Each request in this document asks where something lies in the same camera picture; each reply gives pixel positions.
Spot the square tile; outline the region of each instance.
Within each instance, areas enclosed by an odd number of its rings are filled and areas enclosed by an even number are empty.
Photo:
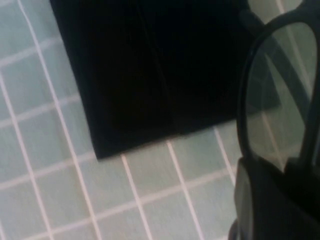
[[[213,128],[174,139],[172,145],[186,180],[226,167]]]
[[[53,228],[90,216],[74,166],[40,177],[37,183]]]
[[[43,57],[58,99],[78,93],[78,88],[63,44],[43,51]]]
[[[234,187],[228,176],[189,190],[191,201],[205,239],[228,235],[236,219]]]
[[[105,240],[147,240],[138,209],[131,209],[98,222]]]
[[[49,0],[22,0],[21,3],[39,42],[60,34]]]
[[[27,173],[14,128],[12,126],[0,128],[0,183]]]
[[[19,126],[33,169],[49,167],[71,157],[55,110],[22,121]]]
[[[31,183],[0,191],[0,219],[8,240],[19,240],[46,231]]]
[[[80,167],[95,213],[135,200],[119,157],[103,162],[92,159]]]
[[[0,32],[0,59],[35,46],[16,2],[0,7]]]
[[[166,143],[130,152],[126,158],[140,197],[180,183]]]
[[[199,239],[183,193],[148,203],[143,208],[154,239]]]
[[[6,66],[2,74],[16,114],[53,101],[38,55]]]
[[[92,224],[74,228],[54,235],[55,240],[96,240],[96,233]]]
[[[217,129],[222,139],[228,160],[232,165],[236,165],[238,160],[242,157],[236,121],[226,122],[220,125]]]
[[[61,108],[75,153],[79,156],[93,150],[87,119],[81,101]]]
[[[7,120],[10,118],[10,114],[7,108],[7,104],[5,102],[4,95],[2,90],[0,90],[0,121]]]

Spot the black cloth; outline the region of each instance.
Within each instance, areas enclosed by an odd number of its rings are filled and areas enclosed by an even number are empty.
[[[236,116],[253,37],[228,0],[51,0],[98,159]]]

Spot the tile floor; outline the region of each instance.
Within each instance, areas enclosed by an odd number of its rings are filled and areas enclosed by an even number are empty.
[[[227,239],[234,122],[98,163],[48,0],[0,0],[0,32],[1,240]]]

